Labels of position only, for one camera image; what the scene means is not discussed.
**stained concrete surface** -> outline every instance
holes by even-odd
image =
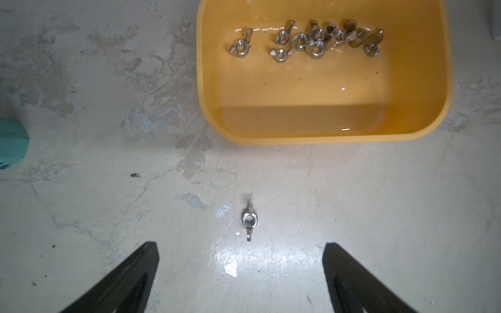
[[[499,312],[489,1],[448,3],[455,100],[431,134],[267,147],[224,140],[200,112],[197,6],[0,4],[0,113],[31,139],[0,172],[2,311],[59,311],[154,240],[148,312],[332,311],[321,265],[332,241],[420,312]],[[251,192],[249,243],[239,219]]]

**white paint chip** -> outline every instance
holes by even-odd
[[[238,266],[238,264],[236,263],[236,260],[235,260],[229,264],[226,264],[224,266],[224,270],[226,271],[226,274],[230,274],[231,276],[236,277],[236,267],[237,266]]]

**metal part in water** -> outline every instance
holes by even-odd
[[[342,29],[335,29],[331,33],[329,40],[325,42],[325,49],[330,49],[332,47],[339,47],[344,43],[345,39],[346,39],[345,31]]]
[[[289,37],[291,36],[292,28],[296,23],[295,20],[290,20],[285,25],[285,29],[277,34],[275,37],[275,42],[279,45],[285,45],[289,42]]]
[[[349,34],[357,28],[357,21],[355,20],[345,20],[343,23],[343,30]]]
[[[310,40],[306,44],[305,50],[306,50],[306,53],[308,53],[308,55],[310,57],[312,57],[313,59],[319,59],[324,55],[324,53],[326,51],[325,42]]]
[[[322,41],[325,38],[325,31],[318,26],[317,20],[311,20],[310,22],[310,34],[309,39],[314,41]]]
[[[285,49],[270,49],[270,55],[277,61],[278,63],[285,62],[287,58],[292,55],[296,50],[294,47],[291,47],[288,51]]]
[[[380,53],[381,50],[379,50],[378,45],[383,41],[383,30],[378,29],[376,30],[375,33],[367,37],[366,40],[364,40],[364,52],[366,55],[370,57],[377,57]]]
[[[334,22],[327,22],[327,25],[325,26],[325,37],[324,41],[327,42],[331,37],[334,31],[336,30],[336,23]]]
[[[252,28],[247,29],[245,38],[243,40],[237,40],[235,44],[228,49],[229,54],[240,58],[245,57],[249,52],[249,44],[251,43],[252,33]]]
[[[308,35],[305,33],[295,34],[291,38],[292,48],[294,48],[296,50],[299,50],[299,51],[304,50],[306,47],[306,43],[308,43]]]
[[[358,48],[361,46],[366,38],[367,32],[362,28],[358,28],[346,36],[346,40],[348,40],[348,44],[352,48]]]
[[[247,229],[247,241],[251,241],[252,230],[258,225],[258,216],[254,212],[252,204],[249,204],[247,210],[243,213],[242,224]]]

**teal object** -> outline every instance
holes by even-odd
[[[0,119],[0,169],[21,161],[26,155],[29,142],[21,123]]]

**yellow container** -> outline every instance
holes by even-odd
[[[355,19],[384,30],[381,54],[348,44],[320,59],[269,54],[287,20]],[[247,56],[227,51],[253,28]],[[452,100],[443,0],[202,0],[196,30],[198,99],[209,124],[239,144],[408,140],[435,129]]]

